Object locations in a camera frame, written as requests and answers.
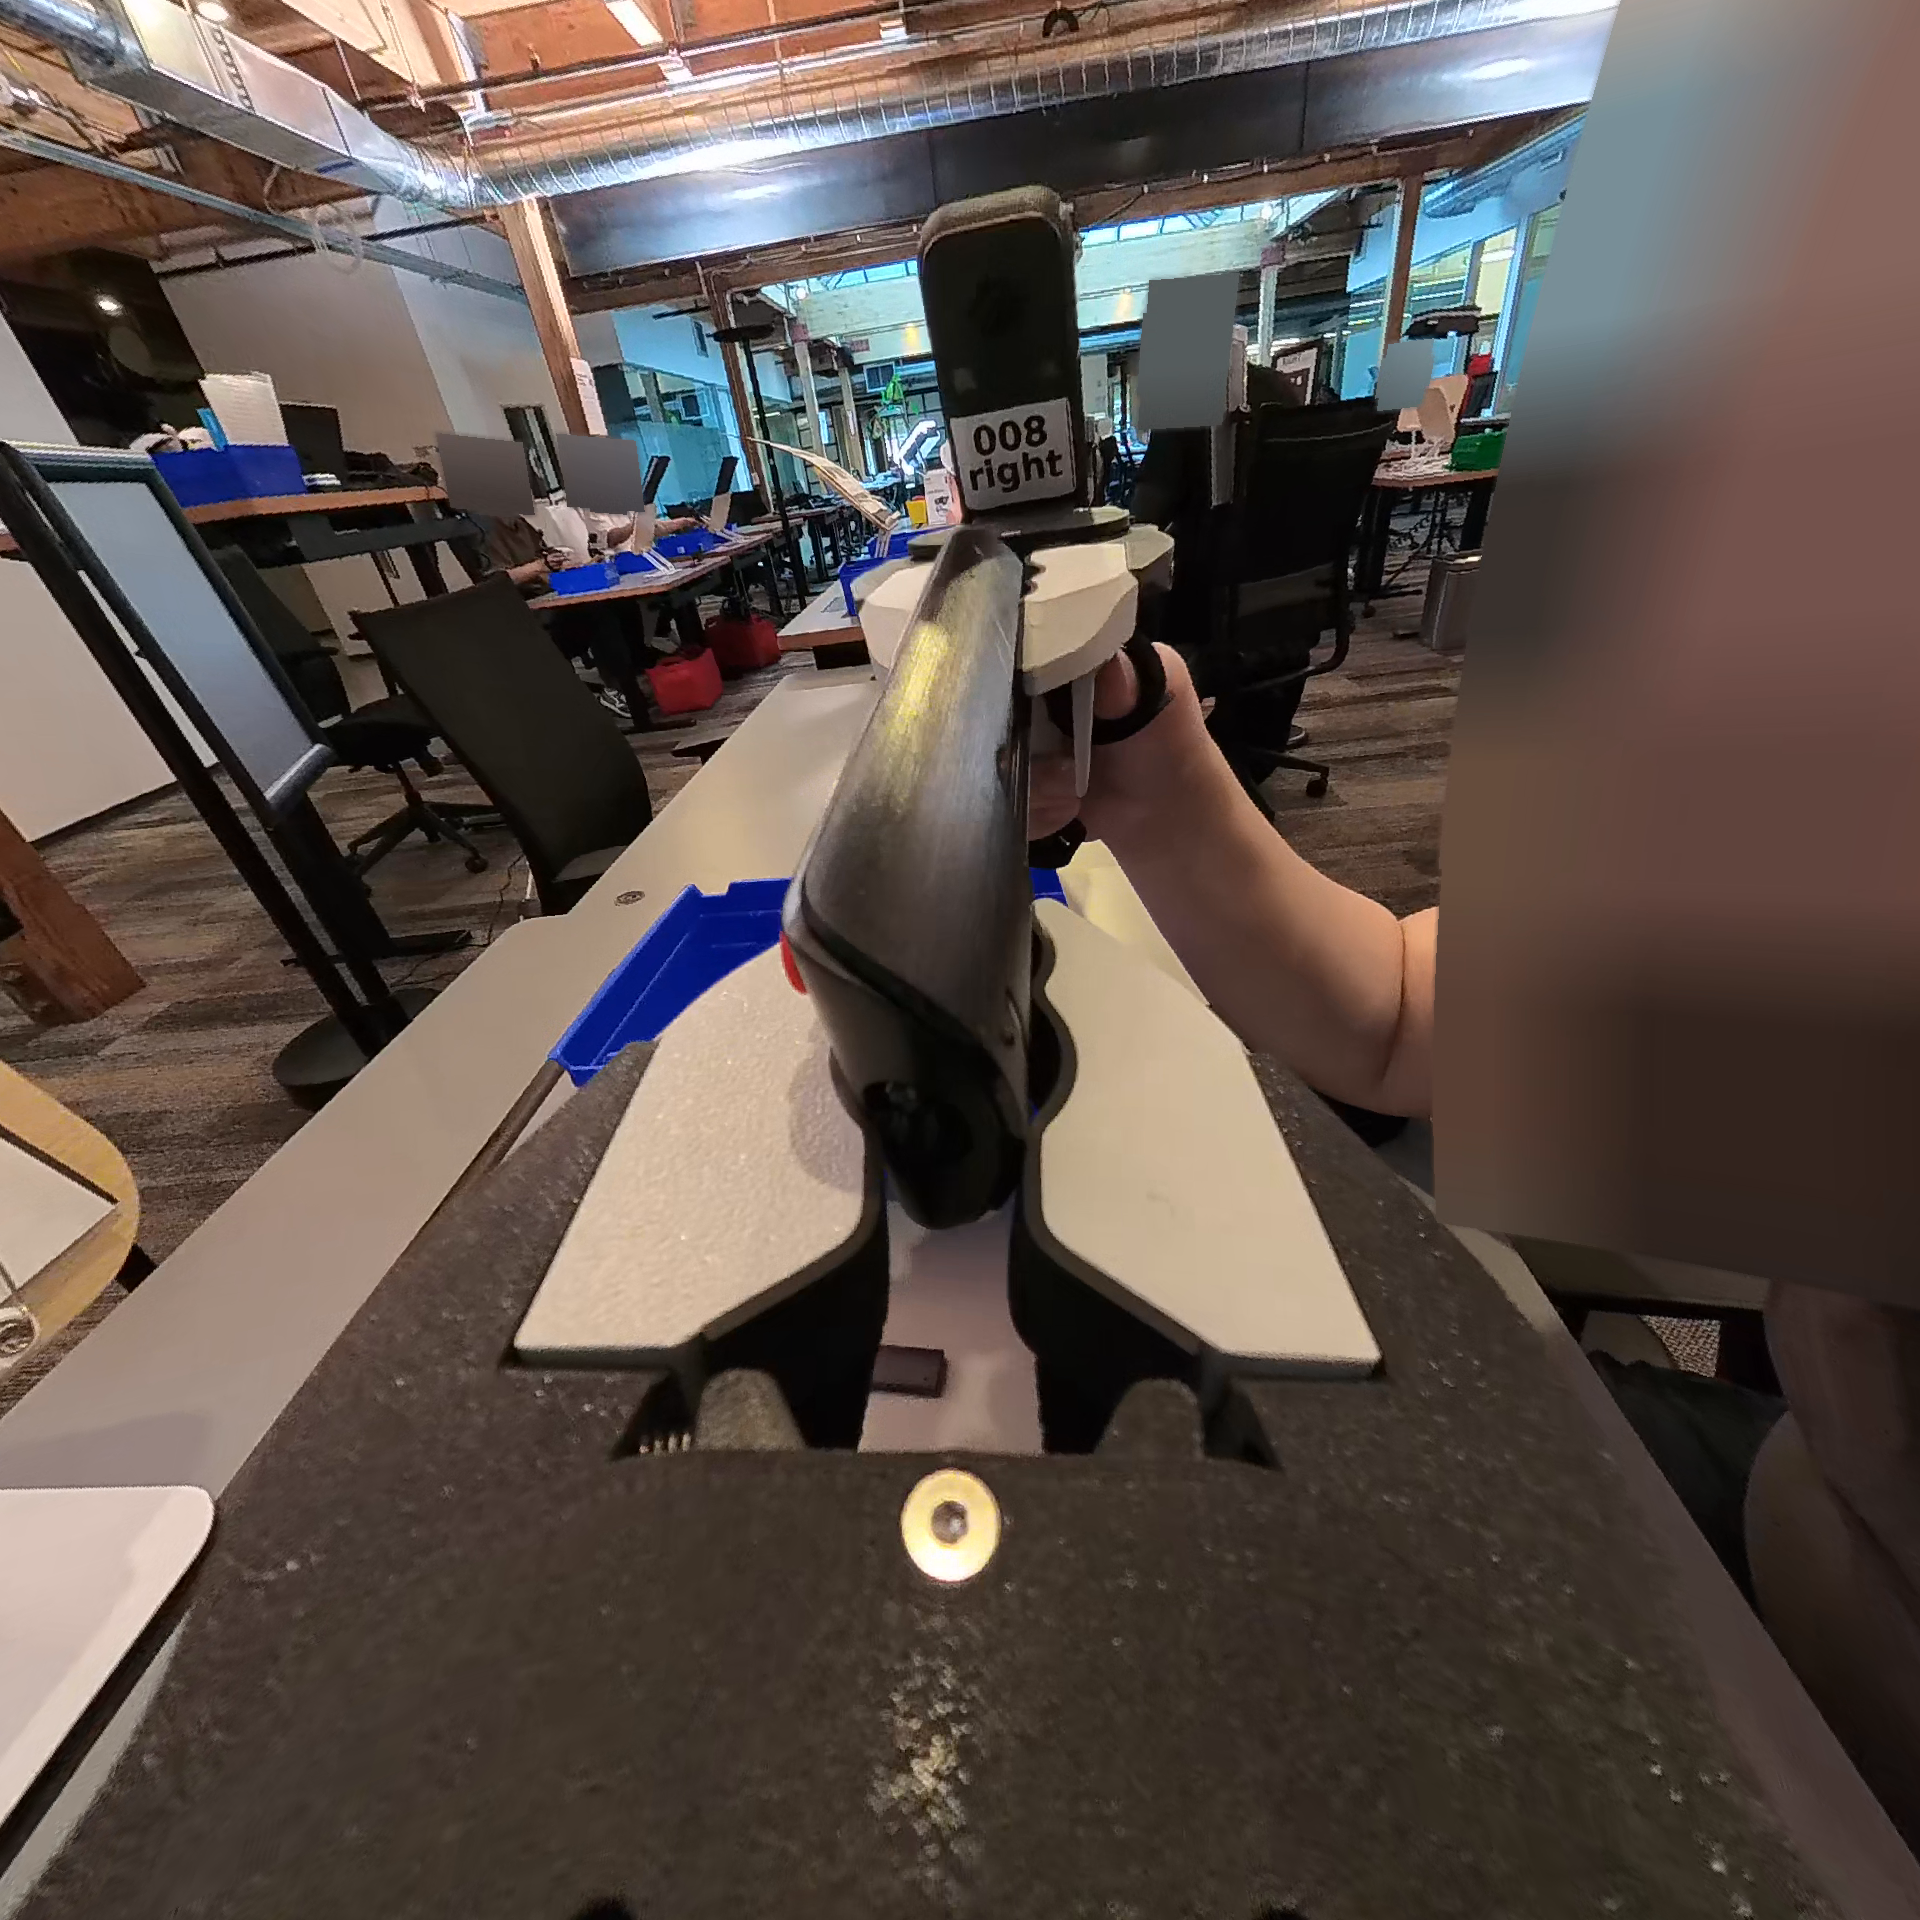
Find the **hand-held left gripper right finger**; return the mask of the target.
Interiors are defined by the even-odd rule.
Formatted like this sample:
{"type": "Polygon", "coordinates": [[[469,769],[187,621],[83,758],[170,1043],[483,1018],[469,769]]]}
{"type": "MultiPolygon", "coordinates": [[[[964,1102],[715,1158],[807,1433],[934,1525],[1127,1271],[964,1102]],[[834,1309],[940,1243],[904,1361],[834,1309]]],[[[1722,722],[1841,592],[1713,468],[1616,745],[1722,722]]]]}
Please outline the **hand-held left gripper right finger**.
{"type": "Polygon", "coordinates": [[[1067,905],[1033,909],[1045,1102],[1007,1309],[1045,1452],[1091,1452],[1138,1382],[1208,1433],[1251,1382],[1363,1382],[1381,1348],[1238,1040],[1067,905]]]}

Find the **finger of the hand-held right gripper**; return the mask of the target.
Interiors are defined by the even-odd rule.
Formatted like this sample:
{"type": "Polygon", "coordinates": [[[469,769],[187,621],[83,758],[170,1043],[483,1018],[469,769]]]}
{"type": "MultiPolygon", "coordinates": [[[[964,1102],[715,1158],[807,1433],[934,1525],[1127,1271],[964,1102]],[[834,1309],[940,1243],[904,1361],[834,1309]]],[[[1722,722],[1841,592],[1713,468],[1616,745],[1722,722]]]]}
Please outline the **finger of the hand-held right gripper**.
{"type": "Polygon", "coordinates": [[[858,637],[876,673],[891,673],[904,632],[925,595],[925,560],[889,566],[872,592],[858,595],[858,637]]]}
{"type": "Polygon", "coordinates": [[[1134,637],[1138,582],[1170,584],[1170,534],[1062,542],[1026,560],[1020,688],[1045,696],[1098,673],[1134,637]]]}

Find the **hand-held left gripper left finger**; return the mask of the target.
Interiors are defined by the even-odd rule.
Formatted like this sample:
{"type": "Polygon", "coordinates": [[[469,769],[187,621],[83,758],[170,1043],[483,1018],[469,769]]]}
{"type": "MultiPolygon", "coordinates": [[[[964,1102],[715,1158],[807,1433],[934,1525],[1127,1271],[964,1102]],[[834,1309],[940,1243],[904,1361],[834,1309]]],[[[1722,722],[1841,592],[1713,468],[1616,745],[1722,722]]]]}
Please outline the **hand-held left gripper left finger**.
{"type": "Polygon", "coordinates": [[[828,1037],[761,953],[655,1043],[516,1329],[525,1364],[764,1372],[807,1446],[854,1450],[889,1313],[882,1162],[828,1037]]]}

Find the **black remote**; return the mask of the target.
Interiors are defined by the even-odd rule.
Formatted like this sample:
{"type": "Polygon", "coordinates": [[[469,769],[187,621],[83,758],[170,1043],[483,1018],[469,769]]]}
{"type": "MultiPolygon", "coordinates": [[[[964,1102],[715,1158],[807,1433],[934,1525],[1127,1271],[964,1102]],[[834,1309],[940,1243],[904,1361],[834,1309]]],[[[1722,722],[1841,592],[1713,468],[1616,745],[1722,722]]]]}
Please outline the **black remote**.
{"type": "Polygon", "coordinates": [[[1028,874],[1020,560],[945,538],[783,901],[783,948],[846,1109],[919,1227],[1020,1181],[1073,1078],[1030,997],[1054,952],[1028,874]]]}

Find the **person's right forearm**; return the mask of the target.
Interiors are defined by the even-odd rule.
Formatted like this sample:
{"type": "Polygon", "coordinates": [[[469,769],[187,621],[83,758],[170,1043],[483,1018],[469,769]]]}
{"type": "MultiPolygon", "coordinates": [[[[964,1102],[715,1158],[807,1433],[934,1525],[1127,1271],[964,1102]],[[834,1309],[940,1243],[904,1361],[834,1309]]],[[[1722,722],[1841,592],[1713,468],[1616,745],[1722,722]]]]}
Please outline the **person's right forearm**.
{"type": "Polygon", "coordinates": [[[1436,909],[1397,918],[1322,874],[1240,784],[1214,830],[1116,865],[1251,1051],[1351,1106],[1434,1118],[1436,909]]]}

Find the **person's right hand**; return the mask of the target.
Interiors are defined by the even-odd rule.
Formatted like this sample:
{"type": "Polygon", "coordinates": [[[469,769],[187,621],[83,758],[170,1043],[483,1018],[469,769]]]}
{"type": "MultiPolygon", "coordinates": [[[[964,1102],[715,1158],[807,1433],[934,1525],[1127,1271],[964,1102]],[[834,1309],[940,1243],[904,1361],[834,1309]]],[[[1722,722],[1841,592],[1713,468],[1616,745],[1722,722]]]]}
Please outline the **person's right hand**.
{"type": "Polygon", "coordinates": [[[1124,865],[1159,859],[1214,830],[1238,800],[1234,773],[1211,741],[1186,659],[1151,647],[1163,699],[1150,703],[1138,659],[1116,653],[1092,682],[1092,719],[1143,724],[1113,745],[1091,748],[1086,784],[1078,784],[1072,741],[1033,722],[1028,754],[1028,840],[1078,820],[1124,865]]]}

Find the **black office chair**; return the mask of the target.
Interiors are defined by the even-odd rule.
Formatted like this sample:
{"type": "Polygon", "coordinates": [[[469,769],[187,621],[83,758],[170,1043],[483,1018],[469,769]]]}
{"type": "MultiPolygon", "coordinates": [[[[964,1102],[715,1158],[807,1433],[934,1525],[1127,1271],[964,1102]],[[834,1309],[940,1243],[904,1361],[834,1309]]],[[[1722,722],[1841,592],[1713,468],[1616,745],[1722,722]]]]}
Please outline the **black office chair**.
{"type": "Polygon", "coordinates": [[[1302,685],[1349,658],[1349,551],[1395,414],[1371,400],[1260,406],[1238,424],[1234,496],[1211,562],[1211,624],[1195,685],[1208,732],[1263,807],[1260,784],[1332,771],[1290,745],[1302,685]]]}
{"type": "Polygon", "coordinates": [[[568,914],[650,825],[645,773],[612,715],[510,582],[356,619],[516,836],[546,918],[568,914]]]}

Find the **blue plastic bin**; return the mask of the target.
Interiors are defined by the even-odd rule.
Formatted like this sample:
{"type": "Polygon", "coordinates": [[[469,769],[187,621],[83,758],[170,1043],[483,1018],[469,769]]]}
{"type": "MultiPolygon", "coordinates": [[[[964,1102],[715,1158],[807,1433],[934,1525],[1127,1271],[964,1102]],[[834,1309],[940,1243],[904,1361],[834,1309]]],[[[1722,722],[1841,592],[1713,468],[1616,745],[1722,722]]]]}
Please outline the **blue plastic bin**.
{"type": "Polygon", "coordinates": [[[718,979],[778,948],[783,891],[788,878],[683,889],[590,994],[547,1061],[584,1089],[624,1047],[660,1043],[718,979]]]}

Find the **wooden background desk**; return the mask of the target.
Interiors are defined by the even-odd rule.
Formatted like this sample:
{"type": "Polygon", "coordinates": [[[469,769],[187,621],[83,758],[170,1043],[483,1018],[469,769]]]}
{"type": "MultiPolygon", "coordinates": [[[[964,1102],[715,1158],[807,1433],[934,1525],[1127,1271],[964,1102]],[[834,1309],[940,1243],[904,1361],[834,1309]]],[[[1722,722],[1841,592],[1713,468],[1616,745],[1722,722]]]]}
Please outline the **wooden background desk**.
{"type": "Polygon", "coordinates": [[[306,489],[288,496],[245,496],[245,499],[217,499],[203,505],[182,505],[188,522],[294,522],[294,521],[321,521],[331,525],[342,517],[438,517],[447,505],[447,495],[440,487],[336,487],[336,489],[306,489]]]}

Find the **instruction sheet on stand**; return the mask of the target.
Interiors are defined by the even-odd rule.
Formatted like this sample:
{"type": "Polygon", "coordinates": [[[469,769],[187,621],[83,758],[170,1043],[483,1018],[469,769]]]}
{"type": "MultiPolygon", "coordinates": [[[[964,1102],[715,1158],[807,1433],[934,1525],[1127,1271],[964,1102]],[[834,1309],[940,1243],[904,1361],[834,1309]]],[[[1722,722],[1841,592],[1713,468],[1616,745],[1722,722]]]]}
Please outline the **instruction sheet on stand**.
{"type": "MultiPolygon", "coordinates": [[[[4,1067],[4,1382],[120,1278],[125,1155],[4,1067]]],[[[4,1819],[83,1724],[211,1537],[194,1485],[4,1485],[4,1819]]]]}

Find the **wooden pillar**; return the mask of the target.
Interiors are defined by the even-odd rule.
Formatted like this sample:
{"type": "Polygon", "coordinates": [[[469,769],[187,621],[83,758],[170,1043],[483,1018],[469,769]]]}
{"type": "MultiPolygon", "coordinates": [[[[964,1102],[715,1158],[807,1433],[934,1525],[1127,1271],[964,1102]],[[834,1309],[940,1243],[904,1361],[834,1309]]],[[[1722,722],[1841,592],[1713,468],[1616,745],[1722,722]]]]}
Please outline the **wooden pillar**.
{"type": "Polygon", "coordinates": [[[91,1021],[143,991],[87,909],[4,818],[4,994],[36,1026],[91,1021]]]}

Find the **black display panel stand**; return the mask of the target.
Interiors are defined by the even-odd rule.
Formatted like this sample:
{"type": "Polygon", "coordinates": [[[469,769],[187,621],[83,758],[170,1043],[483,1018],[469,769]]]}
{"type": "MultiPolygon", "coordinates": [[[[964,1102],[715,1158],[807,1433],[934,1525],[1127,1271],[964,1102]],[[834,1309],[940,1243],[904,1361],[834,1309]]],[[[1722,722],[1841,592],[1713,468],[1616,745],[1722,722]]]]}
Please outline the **black display panel stand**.
{"type": "Polygon", "coordinates": [[[438,997],[377,969],[386,928],[311,800],[331,748],[148,454],[6,441],[4,534],[326,1000],[274,1058],[321,1109],[438,997]]]}

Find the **silver air duct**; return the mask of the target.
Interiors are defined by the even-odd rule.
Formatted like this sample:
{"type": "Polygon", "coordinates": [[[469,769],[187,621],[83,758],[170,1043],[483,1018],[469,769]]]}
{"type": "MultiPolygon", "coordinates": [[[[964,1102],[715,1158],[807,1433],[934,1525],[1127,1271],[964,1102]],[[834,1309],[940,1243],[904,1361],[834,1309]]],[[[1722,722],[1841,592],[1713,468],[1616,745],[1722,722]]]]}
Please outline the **silver air duct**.
{"type": "Polygon", "coordinates": [[[511,107],[503,138],[419,143],[367,104],[176,3],[4,3],[81,85],[170,127],[321,180],[457,213],[559,200],[957,131],[1178,85],[1520,35],[1564,53],[1614,3],[1203,3],[1164,24],[1052,34],[975,21],[895,43],[773,55],[587,104],[511,107]]]}

